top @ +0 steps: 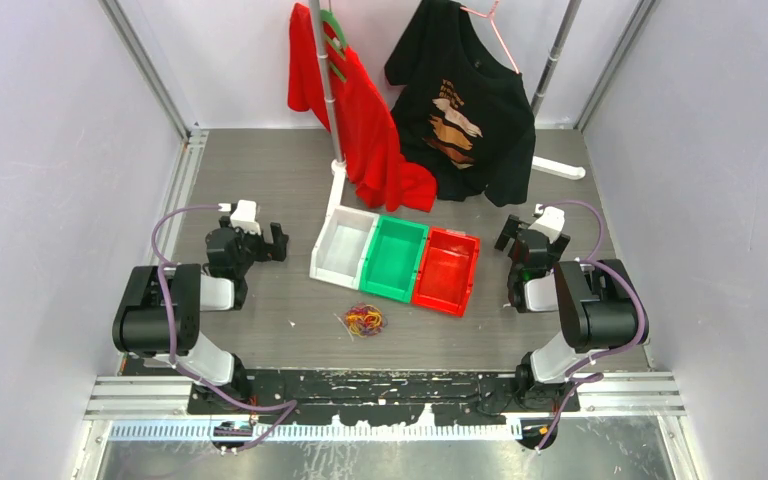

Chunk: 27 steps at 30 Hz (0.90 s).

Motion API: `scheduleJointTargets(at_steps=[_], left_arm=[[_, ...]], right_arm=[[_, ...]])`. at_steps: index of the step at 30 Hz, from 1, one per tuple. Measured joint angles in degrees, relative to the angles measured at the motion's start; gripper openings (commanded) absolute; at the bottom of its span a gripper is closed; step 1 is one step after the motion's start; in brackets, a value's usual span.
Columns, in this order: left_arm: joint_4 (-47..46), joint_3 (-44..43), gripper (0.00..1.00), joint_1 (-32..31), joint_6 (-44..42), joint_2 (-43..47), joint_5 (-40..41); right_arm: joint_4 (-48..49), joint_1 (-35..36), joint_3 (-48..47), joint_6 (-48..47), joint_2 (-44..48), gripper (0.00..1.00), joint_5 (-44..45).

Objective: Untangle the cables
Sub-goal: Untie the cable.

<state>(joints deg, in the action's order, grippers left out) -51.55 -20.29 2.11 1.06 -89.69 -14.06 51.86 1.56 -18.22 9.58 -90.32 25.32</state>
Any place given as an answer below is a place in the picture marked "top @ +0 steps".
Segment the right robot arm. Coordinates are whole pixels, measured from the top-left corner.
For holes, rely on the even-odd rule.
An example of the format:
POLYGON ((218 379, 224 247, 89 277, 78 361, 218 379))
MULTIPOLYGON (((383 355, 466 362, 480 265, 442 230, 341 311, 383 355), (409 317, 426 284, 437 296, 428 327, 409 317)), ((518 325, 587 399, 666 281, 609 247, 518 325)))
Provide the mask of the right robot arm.
POLYGON ((494 247, 511 261, 508 303, 519 313, 555 312, 560 330, 526 353, 510 382, 512 401, 527 410, 557 407, 573 375, 600 353, 646 340, 645 310, 618 259, 565 261, 570 238, 561 212, 533 222, 509 216, 494 247))

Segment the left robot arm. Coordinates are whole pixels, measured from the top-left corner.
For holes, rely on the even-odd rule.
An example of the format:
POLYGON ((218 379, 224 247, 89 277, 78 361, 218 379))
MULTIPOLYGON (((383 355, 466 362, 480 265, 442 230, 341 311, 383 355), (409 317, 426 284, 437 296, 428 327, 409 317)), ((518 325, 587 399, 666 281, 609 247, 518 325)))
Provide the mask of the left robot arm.
POLYGON ((240 310, 251 267, 286 259, 289 235, 277 222, 270 233, 268 241, 223 216, 205 237, 205 263, 134 267, 112 323, 115 348, 169 365, 229 413, 245 409, 252 397, 246 369, 201 332, 201 315, 240 310))

